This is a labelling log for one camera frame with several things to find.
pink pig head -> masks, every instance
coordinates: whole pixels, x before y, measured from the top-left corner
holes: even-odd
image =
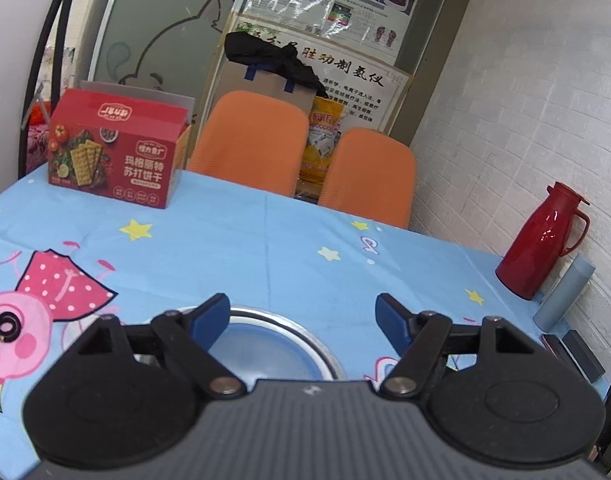
[[[3,381],[31,374],[50,343],[47,305],[24,292],[0,293],[0,390]]]

black rectangular object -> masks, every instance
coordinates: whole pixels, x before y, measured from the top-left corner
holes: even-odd
[[[589,349],[587,343],[576,330],[570,330],[563,336],[563,343],[567,346],[570,353],[578,362],[579,366],[585,373],[591,383],[598,381],[605,373],[605,368],[597,357]]]
[[[579,370],[577,364],[573,361],[572,357],[568,353],[561,340],[554,334],[543,334],[541,336],[541,341],[545,346],[546,350],[549,350],[554,354],[554,356],[559,359],[562,363],[564,363],[568,368],[571,368],[576,373],[578,373],[581,377],[583,377],[583,373]]]

yellow snack bag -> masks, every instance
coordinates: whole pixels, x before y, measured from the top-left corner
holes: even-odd
[[[305,182],[322,184],[332,161],[332,153],[339,142],[339,121],[345,106],[315,97],[310,112],[310,133],[301,160],[300,178]]]

red cracker box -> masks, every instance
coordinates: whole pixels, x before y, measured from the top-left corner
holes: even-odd
[[[50,126],[55,186],[165,208],[188,146],[185,108],[68,89]]]

orange chair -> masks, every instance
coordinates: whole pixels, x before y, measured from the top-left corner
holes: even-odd
[[[294,196],[308,129],[307,115],[294,105],[230,92],[210,113],[188,170]]]
[[[410,149],[365,128],[339,141],[319,205],[407,229],[417,164]]]

